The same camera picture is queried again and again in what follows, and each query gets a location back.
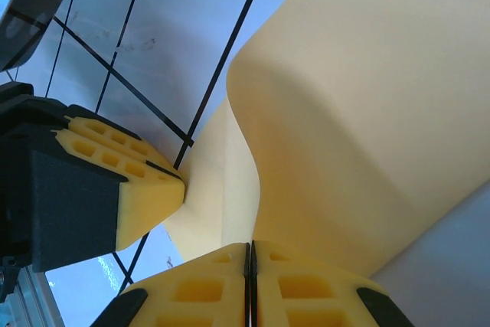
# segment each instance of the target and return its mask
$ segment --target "gray surface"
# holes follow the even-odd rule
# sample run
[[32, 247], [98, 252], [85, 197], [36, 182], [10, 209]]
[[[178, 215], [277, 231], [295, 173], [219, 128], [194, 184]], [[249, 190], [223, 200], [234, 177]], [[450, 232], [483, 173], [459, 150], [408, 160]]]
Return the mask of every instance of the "gray surface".
[[490, 326], [490, 187], [374, 275], [416, 327]]

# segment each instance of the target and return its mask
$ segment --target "yellow gripper pad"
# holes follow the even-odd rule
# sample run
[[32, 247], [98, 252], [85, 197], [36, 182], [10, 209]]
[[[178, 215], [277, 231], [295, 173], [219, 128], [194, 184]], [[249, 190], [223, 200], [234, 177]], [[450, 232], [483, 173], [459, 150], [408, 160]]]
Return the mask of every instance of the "yellow gripper pad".
[[275, 244], [231, 244], [132, 284], [92, 327], [413, 327], [376, 283]]
[[126, 178], [119, 184], [116, 250], [137, 241], [177, 211], [184, 182], [149, 143], [97, 119], [70, 118], [56, 131], [66, 152]]
[[177, 171], [135, 133], [27, 83], [0, 86], [0, 153], [6, 256], [34, 272], [128, 247], [184, 197]]

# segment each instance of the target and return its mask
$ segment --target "yellow foam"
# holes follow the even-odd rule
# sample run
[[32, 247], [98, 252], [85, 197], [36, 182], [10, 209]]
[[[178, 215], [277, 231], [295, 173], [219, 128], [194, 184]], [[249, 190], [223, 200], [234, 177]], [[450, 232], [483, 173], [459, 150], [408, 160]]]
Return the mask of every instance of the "yellow foam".
[[143, 288], [148, 298], [130, 326], [245, 327], [246, 248], [232, 244], [132, 284], [124, 293]]
[[[196, 214], [201, 249], [237, 241], [236, 234], [248, 241], [255, 225], [254, 239], [367, 276], [484, 184], [484, 3], [286, 0], [231, 63], [231, 114], [205, 126], [193, 147], [205, 159], [191, 152], [185, 162], [189, 183], [206, 172], [201, 190], [217, 189], [183, 206]], [[248, 147], [207, 149], [221, 133], [224, 142], [242, 137]], [[241, 163], [250, 152], [253, 170]], [[258, 200], [247, 193], [259, 189], [241, 180], [255, 170], [256, 222]], [[209, 218], [209, 211], [222, 215]], [[195, 256], [195, 242], [179, 234], [185, 222], [171, 222], [179, 251]]]
[[377, 327], [356, 290], [377, 284], [256, 241], [259, 327]]
[[184, 183], [145, 163], [176, 173], [149, 143], [84, 118], [73, 119], [70, 130], [57, 131], [56, 140], [71, 155], [128, 179], [119, 185], [116, 250], [127, 248], [180, 208]]

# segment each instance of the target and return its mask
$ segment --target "square cutout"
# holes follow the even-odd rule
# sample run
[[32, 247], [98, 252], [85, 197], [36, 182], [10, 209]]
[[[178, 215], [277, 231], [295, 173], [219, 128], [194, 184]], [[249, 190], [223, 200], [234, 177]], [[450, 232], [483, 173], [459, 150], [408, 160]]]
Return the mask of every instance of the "square cutout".
[[139, 165], [132, 164], [131, 162], [128, 162], [126, 164], [125, 169], [126, 169], [126, 172], [128, 172], [131, 175], [137, 176], [139, 178], [145, 177], [145, 169]]
[[330, 285], [318, 276], [281, 276], [278, 281], [283, 299], [324, 299], [334, 297]]
[[219, 257], [213, 259], [213, 263], [229, 263], [231, 262], [231, 253], [221, 254]]
[[284, 257], [282, 254], [279, 254], [279, 253], [276, 253], [276, 252], [272, 252], [271, 254], [269, 254], [269, 258], [270, 258], [270, 260], [273, 260], [273, 261], [287, 261], [287, 260], [290, 260], [288, 257]]
[[117, 164], [119, 164], [119, 158], [111, 155], [110, 153], [104, 152], [102, 154], [102, 162], [115, 168]]
[[350, 327], [341, 310], [301, 310], [290, 309], [286, 311], [289, 327]]
[[102, 123], [96, 121], [87, 122], [85, 125], [88, 129], [91, 129], [99, 134], [104, 134], [107, 130]]
[[177, 287], [174, 302], [219, 302], [224, 281], [215, 278], [185, 280]]
[[123, 134], [121, 133], [117, 133], [117, 132], [114, 132], [111, 136], [110, 136], [111, 140], [113, 140], [114, 142], [118, 142], [120, 145], [124, 145], [126, 143], [126, 136], [124, 136]]
[[82, 141], [75, 141], [72, 146], [75, 151], [87, 157], [92, 157], [96, 150], [95, 146]]

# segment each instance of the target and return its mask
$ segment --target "curved yellow foam piece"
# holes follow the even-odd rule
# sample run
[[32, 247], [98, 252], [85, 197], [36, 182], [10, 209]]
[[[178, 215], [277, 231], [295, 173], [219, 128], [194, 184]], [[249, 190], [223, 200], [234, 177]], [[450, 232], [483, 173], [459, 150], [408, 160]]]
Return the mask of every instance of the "curved yellow foam piece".
[[229, 104], [185, 163], [188, 197], [165, 222], [184, 257], [253, 234], [369, 275], [482, 185], [487, 5], [286, 0], [234, 58]]

